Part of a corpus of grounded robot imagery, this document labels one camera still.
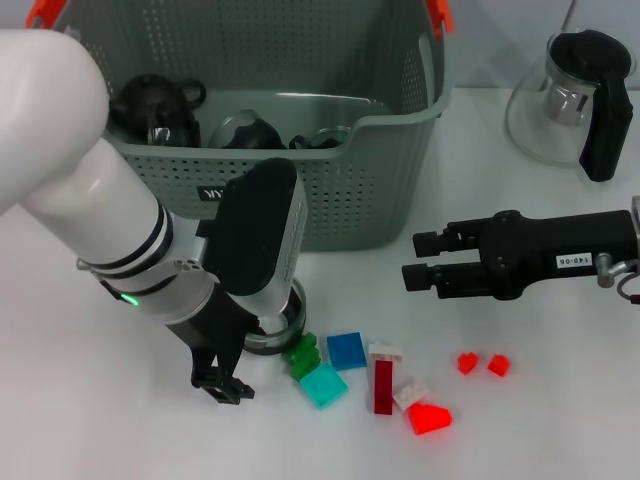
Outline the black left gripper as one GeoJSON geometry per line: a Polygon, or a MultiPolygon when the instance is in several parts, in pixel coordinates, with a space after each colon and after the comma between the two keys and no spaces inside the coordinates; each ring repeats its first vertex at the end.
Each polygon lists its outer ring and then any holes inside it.
{"type": "Polygon", "coordinates": [[[254,398],[254,390],[234,376],[246,335],[254,327],[255,315],[237,305],[221,287],[215,287],[197,313],[168,329],[193,349],[192,386],[220,403],[239,404],[242,399],[254,398]],[[213,366],[216,356],[219,372],[213,366]]]}

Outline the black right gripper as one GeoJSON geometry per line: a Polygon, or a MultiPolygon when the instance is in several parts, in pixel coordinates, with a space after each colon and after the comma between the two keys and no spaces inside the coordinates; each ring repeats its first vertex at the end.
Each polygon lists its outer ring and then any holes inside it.
{"type": "MultiPolygon", "coordinates": [[[[477,248],[480,222],[451,222],[442,230],[413,235],[418,258],[477,248]]],[[[595,276],[605,253],[613,263],[638,258],[638,240],[626,210],[530,219],[518,211],[499,212],[479,237],[481,262],[405,265],[408,292],[437,290],[440,299],[493,297],[517,299],[548,279],[595,276]]]]}

